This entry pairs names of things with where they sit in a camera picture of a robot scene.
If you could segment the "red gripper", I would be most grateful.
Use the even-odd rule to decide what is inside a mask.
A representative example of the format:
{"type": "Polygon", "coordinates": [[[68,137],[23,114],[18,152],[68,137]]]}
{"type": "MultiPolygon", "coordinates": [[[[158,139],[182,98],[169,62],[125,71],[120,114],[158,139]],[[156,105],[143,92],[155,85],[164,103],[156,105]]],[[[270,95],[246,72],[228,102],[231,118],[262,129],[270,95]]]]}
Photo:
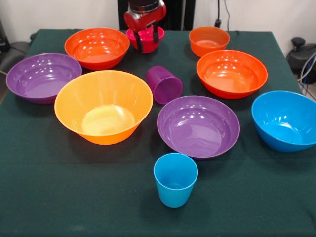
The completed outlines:
{"type": "Polygon", "coordinates": [[[166,16],[166,5],[162,0],[128,0],[128,11],[124,20],[128,27],[134,31],[138,51],[143,53],[143,44],[139,31],[153,24],[154,43],[158,43],[158,25],[166,16]]]}

